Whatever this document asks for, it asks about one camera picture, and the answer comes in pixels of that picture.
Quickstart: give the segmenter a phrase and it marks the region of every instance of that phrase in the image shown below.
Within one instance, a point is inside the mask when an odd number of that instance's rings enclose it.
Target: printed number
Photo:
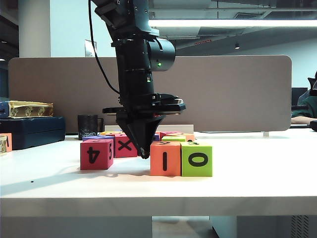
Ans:
[[[89,154],[89,163],[93,164],[96,159],[98,158],[98,155],[100,154],[99,150],[93,150],[92,147],[89,147],[89,150],[87,151]]]
[[[111,157],[112,157],[112,150],[111,150],[111,146],[112,146],[112,144],[110,143],[110,145],[109,145],[109,149],[110,149],[110,156],[109,156],[109,160],[111,160]]]
[[[163,152],[163,171],[167,171],[167,152]]]
[[[202,157],[204,161],[202,162],[194,162],[193,159],[196,157]],[[188,162],[191,166],[194,167],[202,167],[205,166],[208,163],[208,156],[204,153],[193,153],[188,157]]]

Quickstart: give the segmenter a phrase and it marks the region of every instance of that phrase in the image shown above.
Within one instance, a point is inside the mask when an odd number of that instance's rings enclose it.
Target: fluorescent light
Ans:
[[[150,20],[154,27],[317,27],[317,20]]]

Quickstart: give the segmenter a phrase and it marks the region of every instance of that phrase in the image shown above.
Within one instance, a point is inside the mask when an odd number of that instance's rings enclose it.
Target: orange foam block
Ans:
[[[187,133],[173,133],[173,134],[167,134],[167,136],[185,136],[186,141],[195,141],[195,135],[194,134],[187,134]]]
[[[6,151],[10,152],[12,151],[12,134],[11,133],[1,133],[0,135],[7,136],[5,146]]]
[[[150,152],[152,176],[181,176],[180,142],[154,141]]]

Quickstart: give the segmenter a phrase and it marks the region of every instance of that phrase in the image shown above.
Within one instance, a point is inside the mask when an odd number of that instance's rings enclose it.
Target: number 4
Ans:
[[[92,147],[89,147],[89,150],[87,151],[87,153],[89,154],[89,163],[93,164],[96,161],[98,155],[100,154],[100,151],[93,150]]]

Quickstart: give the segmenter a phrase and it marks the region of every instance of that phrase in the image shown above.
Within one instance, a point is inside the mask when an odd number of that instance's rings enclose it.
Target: purple foam block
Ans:
[[[154,135],[153,141],[159,141],[159,135],[158,135],[158,134],[155,134],[155,135]]]
[[[101,139],[114,140],[114,136],[94,135],[94,136],[85,136],[85,137],[83,137],[83,141],[85,141],[85,140],[101,140]]]

